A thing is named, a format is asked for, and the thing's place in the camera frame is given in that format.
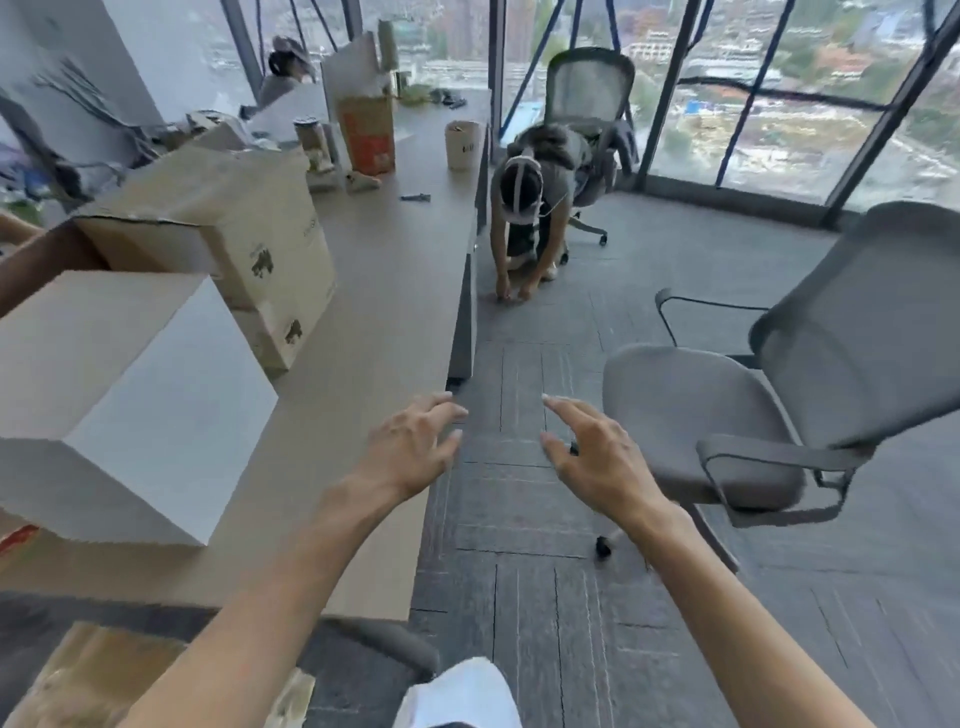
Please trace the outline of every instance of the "glass window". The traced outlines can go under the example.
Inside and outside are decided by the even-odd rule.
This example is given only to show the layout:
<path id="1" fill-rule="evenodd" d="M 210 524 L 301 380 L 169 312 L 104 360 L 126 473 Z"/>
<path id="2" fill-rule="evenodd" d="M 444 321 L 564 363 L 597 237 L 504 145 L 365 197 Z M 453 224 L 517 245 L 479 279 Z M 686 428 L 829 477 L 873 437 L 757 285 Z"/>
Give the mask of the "glass window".
<path id="1" fill-rule="evenodd" d="M 822 203 L 880 114 L 756 98 L 724 187 Z"/>
<path id="2" fill-rule="evenodd" d="M 960 209 L 958 173 L 960 44 L 907 112 L 847 207 L 864 211 L 891 200 L 920 200 Z"/>
<path id="3" fill-rule="evenodd" d="M 715 3 L 703 37 L 684 61 L 681 81 L 713 76 L 751 84 L 763 63 L 782 10 L 783 0 Z M 673 25 L 674 36 L 677 25 L 679 17 Z M 666 61 L 642 63 L 635 59 L 634 63 L 637 71 L 644 72 L 651 66 L 661 66 L 659 71 L 648 73 L 652 80 L 656 79 L 655 86 L 659 89 L 668 61 L 669 57 Z M 778 77 L 774 69 L 768 73 L 768 78 L 771 77 Z M 635 86 L 634 94 L 641 92 Z M 746 93 L 736 88 L 679 83 L 670 100 L 650 171 L 665 177 L 714 183 L 746 97 Z M 652 116 L 649 107 L 635 110 L 635 118 L 646 124 Z"/>
<path id="4" fill-rule="evenodd" d="M 247 20 L 247 32 L 250 34 L 253 50 L 260 58 L 260 39 L 256 32 L 256 0 L 240 0 L 240 7 Z M 313 61 L 319 61 L 322 56 L 333 53 L 330 38 L 313 8 L 313 3 L 310 0 L 295 0 L 295 7 L 303 30 L 303 39 L 306 40 L 306 48 Z M 317 7 L 324 14 L 324 20 L 337 47 L 347 45 L 349 42 L 347 23 L 344 20 L 344 9 L 340 0 L 317 0 Z M 287 36 L 299 41 L 300 34 L 297 31 L 297 21 L 290 9 L 290 0 L 261 0 L 260 12 L 265 63 L 273 50 L 274 36 Z"/>
<path id="5" fill-rule="evenodd" d="M 924 49 L 923 0 L 867 7 L 800 2 L 790 13 L 764 87 L 887 104 Z"/>
<path id="6" fill-rule="evenodd" d="M 584 11 L 581 13 L 580 37 L 583 45 L 591 45 L 593 34 L 598 31 L 596 19 L 593 14 L 589 20 L 585 21 L 587 15 L 586 5 L 588 2 L 599 2 L 600 0 L 584 0 Z M 546 96 L 546 66 L 561 51 L 566 50 L 570 45 L 570 33 L 573 24 L 573 11 L 576 5 L 575 0 L 566 0 L 564 8 L 557 18 L 557 23 L 553 27 L 553 32 L 543 48 L 540 56 L 540 62 L 534 69 L 527 87 L 523 91 L 523 97 L 516 107 L 514 116 L 511 119 L 510 126 L 503 134 L 503 141 L 509 142 L 516 138 L 516 135 L 532 124 L 537 123 L 543 118 L 544 103 Z M 523 83 L 523 77 L 530 68 L 530 61 L 533 59 L 540 45 L 540 39 L 550 22 L 550 15 L 556 7 L 554 0 L 507 0 L 507 22 L 504 25 L 503 40 L 503 118 L 507 118 L 507 113 L 513 105 L 516 95 L 519 93 L 520 85 Z M 607 42 L 610 43 L 610 30 L 608 24 Z"/>
<path id="7" fill-rule="evenodd" d="M 399 67 L 412 84 L 487 88 L 489 0 L 360 0 L 360 12 L 367 30 L 393 21 Z"/>

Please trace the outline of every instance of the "cardboard box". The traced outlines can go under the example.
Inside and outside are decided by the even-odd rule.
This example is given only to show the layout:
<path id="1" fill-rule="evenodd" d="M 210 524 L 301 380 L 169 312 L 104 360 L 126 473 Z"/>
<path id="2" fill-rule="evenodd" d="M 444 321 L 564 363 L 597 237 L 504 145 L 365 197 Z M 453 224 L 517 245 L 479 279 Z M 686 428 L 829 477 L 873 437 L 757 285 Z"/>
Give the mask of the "cardboard box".
<path id="1" fill-rule="evenodd" d="M 206 544 L 275 404 L 208 277 L 68 271 L 0 319 L 0 506 Z"/>
<path id="2" fill-rule="evenodd" d="M 4 728 L 114 728 L 185 648 L 180 640 L 74 622 Z M 294 667 L 264 728 L 300 728 L 314 682 Z"/>
<path id="3" fill-rule="evenodd" d="M 396 170 L 394 102 L 389 96 L 353 96 L 337 105 L 350 164 L 365 175 Z"/>
<path id="4" fill-rule="evenodd" d="M 244 331 L 256 331 L 264 368 L 285 371 L 335 287 L 306 167 L 299 149 L 188 144 L 74 219 L 113 270 L 210 275 Z"/>

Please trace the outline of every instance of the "mesh chair back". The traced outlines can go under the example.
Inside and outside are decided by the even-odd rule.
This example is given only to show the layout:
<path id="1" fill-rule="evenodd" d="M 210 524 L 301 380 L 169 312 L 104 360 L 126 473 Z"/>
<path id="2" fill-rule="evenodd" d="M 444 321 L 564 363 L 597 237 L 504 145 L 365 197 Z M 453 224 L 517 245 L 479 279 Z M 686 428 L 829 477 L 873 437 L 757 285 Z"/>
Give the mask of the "mesh chair back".
<path id="1" fill-rule="evenodd" d="M 876 445 L 960 408 L 960 213 L 876 206 L 750 332 L 803 442 Z"/>
<path id="2" fill-rule="evenodd" d="M 615 121 L 627 110 L 634 65 L 609 48 L 573 48 L 554 56 L 546 71 L 543 121 Z"/>

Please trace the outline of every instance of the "woman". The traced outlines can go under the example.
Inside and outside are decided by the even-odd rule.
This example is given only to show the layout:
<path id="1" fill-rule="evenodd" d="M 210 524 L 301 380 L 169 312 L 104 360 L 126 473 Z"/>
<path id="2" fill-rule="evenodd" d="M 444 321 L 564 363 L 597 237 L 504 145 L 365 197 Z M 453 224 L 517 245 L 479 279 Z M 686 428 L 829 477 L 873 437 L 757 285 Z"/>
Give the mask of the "woman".
<path id="1" fill-rule="evenodd" d="M 290 37 L 274 38 L 274 52 L 267 59 L 267 65 L 270 74 L 263 79 L 256 100 L 261 109 L 296 88 L 304 76 L 313 78 L 316 73 L 303 46 Z"/>
<path id="2" fill-rule="evenodd" d="M 537 264 L 520 286 L 528 301 L 541 280 L 557 277 L 564 252 L 566 221 L 577 192 L 576 173 L 589 164 L 591 150 L 579 133 L 560 124 L 538 124 L 507 147 L 507 158 L 493 171 L 490 244 L 496 264 L 496 295 L 511 298 L 508 271 L 536 258 Z M 534 225 L 540 219 L 540 241 Z M 507 241 L 507 223 L 510 240 Z"/>

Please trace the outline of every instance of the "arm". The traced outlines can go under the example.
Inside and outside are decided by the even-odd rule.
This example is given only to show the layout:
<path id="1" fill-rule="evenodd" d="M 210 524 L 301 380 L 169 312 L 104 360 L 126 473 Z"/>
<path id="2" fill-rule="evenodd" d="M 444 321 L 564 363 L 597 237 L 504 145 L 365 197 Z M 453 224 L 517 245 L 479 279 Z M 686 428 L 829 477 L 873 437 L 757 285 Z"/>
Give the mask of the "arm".
<path id="1" fill-rule="evenodd" d="M 544 401 L 580 451 L 541 435 L 561 480 L 657 570 L 741 728 L 873 728 L 666 499 L 623 427 L 585 402 Z"/>
<path id="2" fill-rule="evenodd" d="M 124 728 L 262 728 L 350 559 L 395 507 L 450 466 L 461 434 L 439 445 L 437 435 L 466 414 L 444 393 L 375 429 L 357 467 L 133 705 Z"/>
<path id="3" fill-rule="evenodd" d="M 41 232 L 43 228 L 24 222 L 16 215 L 0 209 L 0 242 L 20 245 Z"/>
<path id="4" fill-rule="evenodd" d="M 546 239 L 546 248 L 543 255 L 537 261 L 537 267 L 530 273 L 530 277 L 520 288 L 520 297 L 524 301 L 529 301 L 540 285 L 540 279 L 546 273 L 546 269 L 557 262 L 560 257 L 560 251 L 564 248 L 566 238 L 566 223 L 570 219 L 572 205 L 569 197 L 564 197 L 557 203 L 550 213 L 550 230 Z"/>
<path id="5" fill-rule="evenodd" d="M 503 219 L 500 201 L 494 198 L 494 185 L 490 191 L 490 250 L 496 266 L 496 297 L 510 299 L 510 276 L 507 274 L 507 223 Z"/>

